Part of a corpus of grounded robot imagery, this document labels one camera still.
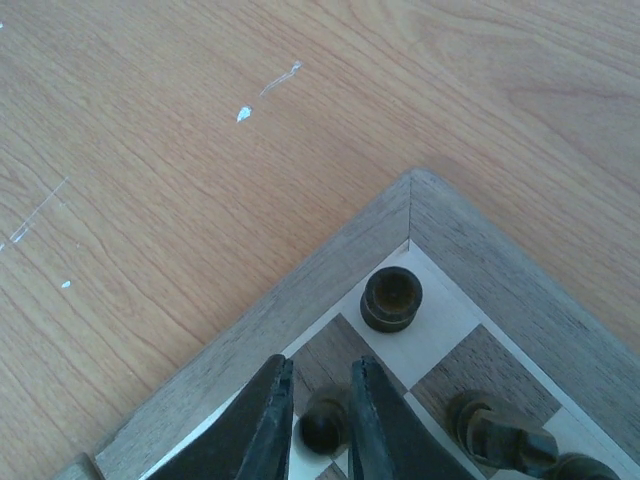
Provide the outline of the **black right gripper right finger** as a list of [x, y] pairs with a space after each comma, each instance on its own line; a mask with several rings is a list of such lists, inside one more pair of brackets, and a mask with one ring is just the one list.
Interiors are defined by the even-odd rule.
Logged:
[[425, 428], [381, 364], [363, 356], [351, 367], [350, 479], [471, 479]]

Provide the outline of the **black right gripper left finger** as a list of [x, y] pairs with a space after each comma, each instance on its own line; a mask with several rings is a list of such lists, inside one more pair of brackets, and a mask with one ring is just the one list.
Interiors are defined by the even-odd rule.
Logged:
[[157, 471], [159, 479], [285, 479], [293, 361], [267, 359], [221, 416]]

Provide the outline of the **dark wooden pawn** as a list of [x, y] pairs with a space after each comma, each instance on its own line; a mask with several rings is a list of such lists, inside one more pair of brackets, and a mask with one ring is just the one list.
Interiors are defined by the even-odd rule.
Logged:
[[311, 395], [298, 421], [303, 444], [318, 455], [333, 456], [349, 441], [349, 388], [321, 387]]

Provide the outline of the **dark wooden knight piece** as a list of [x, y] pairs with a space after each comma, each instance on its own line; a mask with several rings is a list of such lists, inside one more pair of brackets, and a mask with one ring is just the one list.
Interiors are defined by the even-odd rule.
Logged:
[[481, 465], [542, 478], [559, 459], [555, 437], [497, 395], [480, 390], [458, 394], [448, 403], [446, 421], [457, 445]]

